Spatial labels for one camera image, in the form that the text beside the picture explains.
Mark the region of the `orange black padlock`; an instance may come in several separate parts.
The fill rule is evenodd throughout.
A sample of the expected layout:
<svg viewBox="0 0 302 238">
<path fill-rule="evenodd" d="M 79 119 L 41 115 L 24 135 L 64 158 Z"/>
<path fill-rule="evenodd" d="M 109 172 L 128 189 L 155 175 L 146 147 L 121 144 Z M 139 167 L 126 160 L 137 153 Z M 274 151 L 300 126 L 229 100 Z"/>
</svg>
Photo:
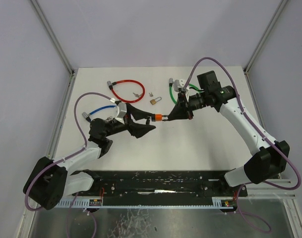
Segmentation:
<svg viewBox="0 0 302 238">
<path fill-rule="evenodd" d="M 168 115 L 163 114 L 151 114 L 146 118 L 146 124 L 149 125 L 150 122 L 159 122 L 159 121 L 167 121 Z"/>
</svg>

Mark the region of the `green cable lock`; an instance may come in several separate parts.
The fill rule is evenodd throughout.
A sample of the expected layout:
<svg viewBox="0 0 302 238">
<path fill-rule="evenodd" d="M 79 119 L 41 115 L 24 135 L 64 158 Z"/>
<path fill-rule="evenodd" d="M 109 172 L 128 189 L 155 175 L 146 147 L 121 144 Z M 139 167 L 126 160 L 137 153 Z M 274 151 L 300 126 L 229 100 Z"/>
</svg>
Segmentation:
<svg viewBox="0 0 302 238">
<path fill-rule="evenodd" d="M 173 81 L 174 81 L 174 79 L 172 79 L 172 78 L 169 79 L 169 93 L 170 93 L 171 100 L 173 101 L 174 104 L 176 104 L 178 92 L 175 92 L 173 89 Z M 196 92 L 200 92 L 200 89 L 198 87 L 196 87 L 195 85 L 189 84 L 188 86 L 189 86 L 189 91 L 194 90 Z"/>
</svg>

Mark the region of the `brass padlock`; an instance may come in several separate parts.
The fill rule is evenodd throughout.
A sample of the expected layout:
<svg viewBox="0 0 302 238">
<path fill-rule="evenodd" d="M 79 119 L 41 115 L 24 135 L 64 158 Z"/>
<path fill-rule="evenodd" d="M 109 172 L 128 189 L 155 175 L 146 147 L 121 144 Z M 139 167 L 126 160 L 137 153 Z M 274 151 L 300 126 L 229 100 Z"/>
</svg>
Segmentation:
<svg viewBox="0 0 302 238">
<path fill-rule="evenodd" d="M 161 100 L 162 100 L 162 97 L 157 97 L 157 98 L 151 99 L 150 103 L 151 103 L 151 105 L 155 105 Z"/>
</svg>

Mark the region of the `red cable lock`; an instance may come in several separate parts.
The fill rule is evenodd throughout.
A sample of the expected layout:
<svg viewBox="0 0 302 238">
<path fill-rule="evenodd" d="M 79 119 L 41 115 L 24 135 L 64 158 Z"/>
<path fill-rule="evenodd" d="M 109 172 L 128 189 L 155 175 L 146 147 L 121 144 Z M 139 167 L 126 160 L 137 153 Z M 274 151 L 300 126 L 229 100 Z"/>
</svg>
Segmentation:
<svg viewBox="0 0 302 238">
<path fill-rule="evenodd" d="M 136 94 L 134 93 L 136 99 L 134 100 L 126 100 L 126 99 L 123 99 L 121 98 L 114 90 L 114 86 L 117 85 L 117 84 L 123 84 L 123 83 L 134 83 L 134 84 L 137 84 L 141 87 L 142 89 L 142 93 L 141 94 Z M 113 93 L 113 95 L 119 99 L 120 101 L 124 102 L 124 103 L 136 103 L 136 102 L 139 102 L 145 95 L 145 87 L 142 83 L 140 83 L 139 81 L 136 81 L 136 80 L 119 80 L 119 81 L 115 81 L 115 82 L 111 82 L 111 81 L 107 81 L 107 85 L 108 85 L 108 88 L 110 89 L 110 91 Z"/>
</svg>

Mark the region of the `blue cable lock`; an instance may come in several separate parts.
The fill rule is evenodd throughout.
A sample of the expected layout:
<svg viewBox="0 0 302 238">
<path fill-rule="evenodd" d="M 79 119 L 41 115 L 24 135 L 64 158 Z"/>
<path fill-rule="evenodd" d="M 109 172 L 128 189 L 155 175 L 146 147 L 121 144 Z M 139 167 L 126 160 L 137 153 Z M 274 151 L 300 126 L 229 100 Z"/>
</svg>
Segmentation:
<svg viewBox="0 0 302 238">
<path fill-rule="evenodd" d="M 91 120 L 90 116 L 92 116 L 93 114 L 95 114 L 95 113 L 97 113 L 99 111 L 102 111 L 102 110 L 105 110 L 105 109 L 111 109 L 111 108 L 114 108 L 114 107 L 115 106 L 113 106 L 113 105 L 103 106 L 103 107 L 100 107 L 98 109 L 95 109 L 94 111 L 92 111 L 90 113 L 83 112 L 82 116 L 85 118 L 85 120 L 87 122 L 91 122 L 92 120 Z"/>
</svg>

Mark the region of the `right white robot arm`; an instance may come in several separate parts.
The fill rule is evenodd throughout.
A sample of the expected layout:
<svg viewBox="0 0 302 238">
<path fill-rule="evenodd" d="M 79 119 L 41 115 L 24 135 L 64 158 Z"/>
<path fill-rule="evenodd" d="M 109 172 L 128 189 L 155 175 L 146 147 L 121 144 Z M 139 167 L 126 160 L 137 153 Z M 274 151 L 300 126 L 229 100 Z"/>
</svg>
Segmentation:
<svg viewBox="0 0 302 238">
<path fill-rule="evenodd" d="M 224 116 L 246 143 L 251 158 L 241 167 L 228 171 L 218 183 L 222 195 L 230 195 L 236 186 L 244 183 L 259 184 L 280 174 L 286 168 L 290 147 L 279 142 L 251 116 L 232 86 L 221 86 L 214 71 L 198 75 L 200 91 L 189 95 L 183 79 L 169 80 L 171 91 L 178 94 L 168 120 L 192 119 L 195 110 L 212 107 Z"/>
</svg>

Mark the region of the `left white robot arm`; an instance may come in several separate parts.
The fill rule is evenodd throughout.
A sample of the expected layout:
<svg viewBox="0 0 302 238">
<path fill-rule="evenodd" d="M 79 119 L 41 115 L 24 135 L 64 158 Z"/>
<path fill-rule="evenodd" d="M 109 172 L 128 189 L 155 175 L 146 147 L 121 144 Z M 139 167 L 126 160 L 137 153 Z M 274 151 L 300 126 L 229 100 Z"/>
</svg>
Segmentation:
<svg viewBox="0 0 302 238">
<path fill-rule="evenodd" d="M 90 121 L 89 137 L 79 149 L 67 156 L 38 160 L 23 188 L 28 210 L 32 210 L 29 199 L 50 210 L 64 196 L 81 191 L 92 196 L 98 194 L 101 184 L 94 176 L 88 171 L 76 171 L 108 153 L 113 143 L 108 136 L 128 131 L 135 138 L 141 138 L 156 128 L 150 123 L 158 119 L 155 114 L 139 110 L 129 103 L 119 103 L 115 109 L 116 116 L 110 120 L 96 118 Z"/>
</svg>

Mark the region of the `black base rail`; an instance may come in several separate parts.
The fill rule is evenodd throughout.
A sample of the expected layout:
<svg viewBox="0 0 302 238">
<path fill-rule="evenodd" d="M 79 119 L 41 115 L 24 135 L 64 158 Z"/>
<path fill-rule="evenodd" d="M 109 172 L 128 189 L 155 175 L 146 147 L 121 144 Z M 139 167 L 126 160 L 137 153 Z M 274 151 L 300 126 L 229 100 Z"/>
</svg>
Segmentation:
<svg viewBox="0 0 302 238">
<path fill-rule="evenodd" d="M 191 207 L 213 205 L 213 198 L 246 197 L 227 185 L 225 171 L 89 171 L 94 182 L 80 196 L 103 196 L 104 206 Z"/>
</svg>

